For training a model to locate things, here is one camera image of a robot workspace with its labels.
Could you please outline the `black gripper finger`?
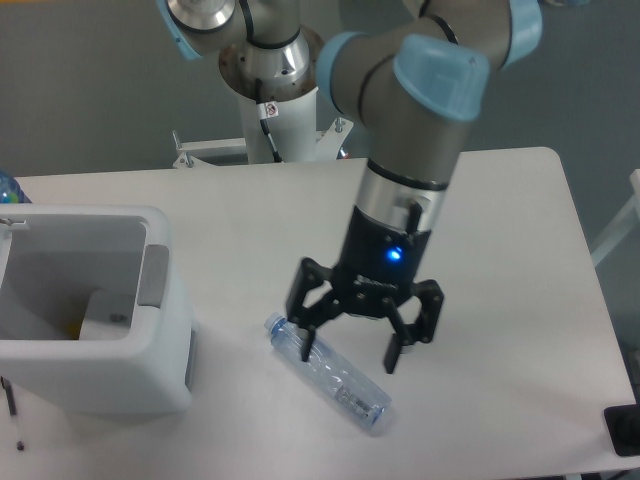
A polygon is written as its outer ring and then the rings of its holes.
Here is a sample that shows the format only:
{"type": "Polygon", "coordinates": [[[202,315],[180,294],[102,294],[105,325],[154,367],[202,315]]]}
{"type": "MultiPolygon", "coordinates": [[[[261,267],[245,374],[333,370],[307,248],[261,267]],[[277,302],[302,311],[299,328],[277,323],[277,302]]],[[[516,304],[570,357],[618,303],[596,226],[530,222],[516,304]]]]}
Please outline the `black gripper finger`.
{"type": "Polygon", "coordinates": [[[321,266],[309,257],[301,259],[285,302],[285,308],[287,320],[302,331],[302,345],[300,347],[302,362],[309,360],[317,330],[344,312],[341,299],[333,289],[332,281],[332,269],[321,266]],[[305,301],[309,293],[325,284],[328,284],[330,288],[313,303],[306,305],[305,301]]]}
{"type": "Polygon", "coordinates": [[[420,302],[420,310],[413,323],[404,322],[396,301],[391,297],[382,300],[384,316],[394,330],[385,356],[383,366],[387,374],[393,374],[400,355],[406,347],[416,342],[431,343],[435,337],[440,313],[444,304],[444,293],[436,280],[429,279],[411,286],[411,297],[420,302]]]}

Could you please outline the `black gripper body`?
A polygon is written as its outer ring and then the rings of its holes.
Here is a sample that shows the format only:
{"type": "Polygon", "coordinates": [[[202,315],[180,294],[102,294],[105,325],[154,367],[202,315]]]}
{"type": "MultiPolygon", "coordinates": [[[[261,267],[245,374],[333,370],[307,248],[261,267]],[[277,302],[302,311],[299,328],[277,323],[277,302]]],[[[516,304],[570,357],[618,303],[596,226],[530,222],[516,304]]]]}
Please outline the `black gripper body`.
{"type": "Polygon", "coordinates": [[[418,229],[422,213],[423,208],[412,203],[408,218],[393,228],[353,209],[331,278],[344,313],[380,319],[386,316],[386,299],[399,307],[431,287],[429,280],[415,280],[431,235],[418,229]]]}

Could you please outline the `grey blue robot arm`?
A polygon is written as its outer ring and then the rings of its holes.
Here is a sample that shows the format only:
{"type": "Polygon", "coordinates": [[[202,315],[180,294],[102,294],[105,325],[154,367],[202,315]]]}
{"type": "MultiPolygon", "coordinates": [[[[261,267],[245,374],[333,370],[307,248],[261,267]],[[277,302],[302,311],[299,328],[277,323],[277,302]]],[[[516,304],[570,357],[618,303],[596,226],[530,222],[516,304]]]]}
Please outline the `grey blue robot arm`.
{"type": "Polygon", "coordinates": [[[387,372],[406,348],[432,341],[444,295],[415,275],[490,75],[531,54],[542,30],[535,1],[425,1],[412,22],[339,34],[306,65],[372,143],[336,264],[303,259],[286,301],[302,357],[343,314],[390,321],[387,372]]]}

